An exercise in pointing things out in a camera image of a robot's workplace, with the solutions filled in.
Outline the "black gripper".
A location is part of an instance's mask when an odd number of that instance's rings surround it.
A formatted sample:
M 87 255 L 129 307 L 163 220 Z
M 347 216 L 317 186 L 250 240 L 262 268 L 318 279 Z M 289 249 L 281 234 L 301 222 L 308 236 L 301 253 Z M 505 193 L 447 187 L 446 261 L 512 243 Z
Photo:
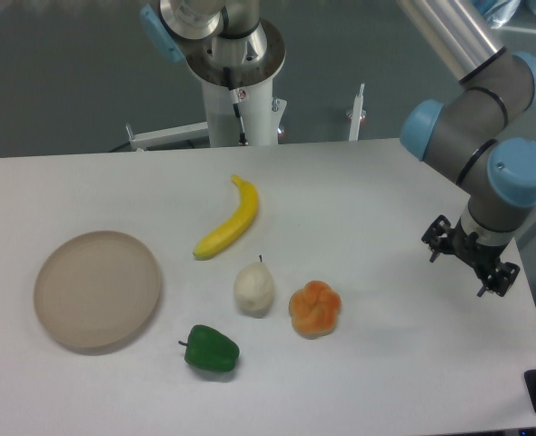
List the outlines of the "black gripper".
M 514 285 L 521 268 L 515 263 L 500 262 L 500 246 L 478 242 L 476 232 L 466 233 L 460 225 L 453 229 L 450 221 L 439 215 L 422 236 L 431 251 L 433 263 L 441 254 L 453 255 L 469 265 L 481 281 L 478 297 L 493 293 L 504 297 Z

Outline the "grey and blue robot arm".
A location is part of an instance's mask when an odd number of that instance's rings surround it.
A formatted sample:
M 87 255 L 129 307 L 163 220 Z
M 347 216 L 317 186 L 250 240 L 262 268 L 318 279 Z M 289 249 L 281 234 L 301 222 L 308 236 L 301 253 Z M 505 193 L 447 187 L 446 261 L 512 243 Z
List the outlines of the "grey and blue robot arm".
M 456 256 L 482 277 L 516 273 L 500 257 L 536 206 L 536 142 L 497 135 L 536 101 L 536 57 L 508 52 L 469 1 L 403 1 L 401 9 L 463 89 L 449 104 L 419 104 L 400 134 L 412 155 L 470 196 L 456 224 L 439 217 L 422 239 L 433 256 Z M 279 73 L 285 48 L 257 2 L 157 1 L 140 19 L 158 51 L 185 60 L 209 89 L 211 145 L 276 143 L 280 117 L 259 87 Z

